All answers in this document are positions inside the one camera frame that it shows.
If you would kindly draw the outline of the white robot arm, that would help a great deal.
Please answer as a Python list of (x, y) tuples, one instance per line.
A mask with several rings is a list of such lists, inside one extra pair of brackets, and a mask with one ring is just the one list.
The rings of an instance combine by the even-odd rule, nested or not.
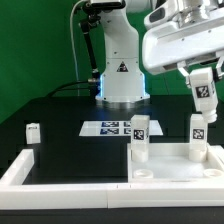
[(105, 37), (99, 104), (146, 101), (153, 75), (224, 56), (224, 0), (90, 0)]

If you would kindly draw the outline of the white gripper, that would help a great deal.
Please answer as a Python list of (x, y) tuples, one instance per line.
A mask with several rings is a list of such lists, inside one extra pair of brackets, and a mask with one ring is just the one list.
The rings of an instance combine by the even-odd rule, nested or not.
[[(149, 73), (218, 60), (214, 79), (224, 76), (224, 0), (166, 0), (144, 25), (142, 61)], [(187, 69), (178, 71), (191, 88)]]

